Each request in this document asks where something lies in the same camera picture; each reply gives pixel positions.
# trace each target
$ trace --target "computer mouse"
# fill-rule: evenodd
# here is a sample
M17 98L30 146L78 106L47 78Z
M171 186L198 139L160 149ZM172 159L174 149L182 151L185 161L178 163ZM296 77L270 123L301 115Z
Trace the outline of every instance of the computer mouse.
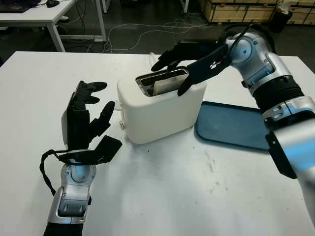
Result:
M59 3L60 3L60 2L57 1L57 0L47 0L47 1L46 1L46 6L47 6L48 8L50 8L50 7L57 6Z

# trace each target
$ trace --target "laptop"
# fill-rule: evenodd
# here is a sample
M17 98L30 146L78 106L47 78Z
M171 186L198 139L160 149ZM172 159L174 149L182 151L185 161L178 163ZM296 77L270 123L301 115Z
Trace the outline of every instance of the laptop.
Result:
M22 13L40 3L40 0L0 0L0 13Z

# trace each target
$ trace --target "toaster slot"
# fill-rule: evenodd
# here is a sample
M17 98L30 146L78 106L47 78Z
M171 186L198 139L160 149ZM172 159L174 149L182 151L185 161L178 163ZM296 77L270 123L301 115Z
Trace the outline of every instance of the toaster slot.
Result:
M177 67L172 71L163 70L136 78L141 91L149 97L177 90L181 82L187 78L185 67Z

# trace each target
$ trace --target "wooden pallet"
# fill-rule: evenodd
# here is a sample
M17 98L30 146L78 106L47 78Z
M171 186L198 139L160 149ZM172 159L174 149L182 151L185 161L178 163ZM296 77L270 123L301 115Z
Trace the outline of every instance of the wooden pallet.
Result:
M200 0L200 8L208 22L211 23L267 23L276 9L275 4L248 4L248 3L213 3L210 0ZM315 7L299 6L291 7L292 18L288 24L315 25Z

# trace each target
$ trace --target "table surface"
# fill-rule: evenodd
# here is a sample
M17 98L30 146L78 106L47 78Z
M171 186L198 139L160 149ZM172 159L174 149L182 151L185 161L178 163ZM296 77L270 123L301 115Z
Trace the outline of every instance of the table surface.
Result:
M305 94L315 75L298 57L282 57ZM64 149L61 115L78 82L105 81L91 118L117 99L116 82L150 71L148 55L16 52L0 67L0 231L40 236L52 195L39 171L43 152ZM208 81L204 100L256 107L232 67ZM193 129L134 145L115 111L106 134L123 142L111 163L97 167L83 235L304 236L315 230L297 180L279 174L272 158L196 140ZM91 143L95 148L100 138ZM46 161L60 186L62 163Z
M61 17L73 4L75 0L66 0L59 5L48 8L46 5L31 8L23 13L0 13L0 23L14 22L55 22Z

